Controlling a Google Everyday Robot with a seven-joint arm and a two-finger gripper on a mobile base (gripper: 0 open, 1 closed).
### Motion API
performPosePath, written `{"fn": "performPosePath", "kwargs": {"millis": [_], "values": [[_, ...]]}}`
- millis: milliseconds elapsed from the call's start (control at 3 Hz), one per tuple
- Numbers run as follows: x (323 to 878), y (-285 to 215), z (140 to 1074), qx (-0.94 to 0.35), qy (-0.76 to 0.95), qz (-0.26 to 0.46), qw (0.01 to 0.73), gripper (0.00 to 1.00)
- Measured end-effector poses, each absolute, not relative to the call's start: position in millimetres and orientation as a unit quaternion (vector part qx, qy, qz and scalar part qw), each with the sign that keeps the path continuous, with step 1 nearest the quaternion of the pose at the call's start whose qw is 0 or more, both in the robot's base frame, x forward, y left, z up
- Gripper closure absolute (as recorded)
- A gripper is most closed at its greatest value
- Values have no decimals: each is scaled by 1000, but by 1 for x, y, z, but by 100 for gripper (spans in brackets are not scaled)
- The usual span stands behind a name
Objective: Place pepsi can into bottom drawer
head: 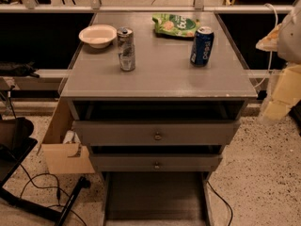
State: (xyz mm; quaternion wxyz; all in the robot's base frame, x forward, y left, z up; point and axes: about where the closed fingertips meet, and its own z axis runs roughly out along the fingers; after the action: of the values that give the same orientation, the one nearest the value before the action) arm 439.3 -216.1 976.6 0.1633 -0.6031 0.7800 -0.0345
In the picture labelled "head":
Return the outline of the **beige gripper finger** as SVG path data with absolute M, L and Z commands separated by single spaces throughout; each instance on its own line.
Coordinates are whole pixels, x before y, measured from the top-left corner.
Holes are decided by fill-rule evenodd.
M 269 121 L 279 121 L 300 101 L 301 65 L 289 64 L 279 74 L 270 100 L 262 115 Z

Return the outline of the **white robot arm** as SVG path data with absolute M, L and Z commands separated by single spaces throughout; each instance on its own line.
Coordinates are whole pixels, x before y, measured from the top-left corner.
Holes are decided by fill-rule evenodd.
M 301 7 L 296 5 L 256 44 L 265 52 L 276 52 L 287 65 L 268 79 L 267 97 L 261 105 L 261 120 L 283 119 L 301 101 Z

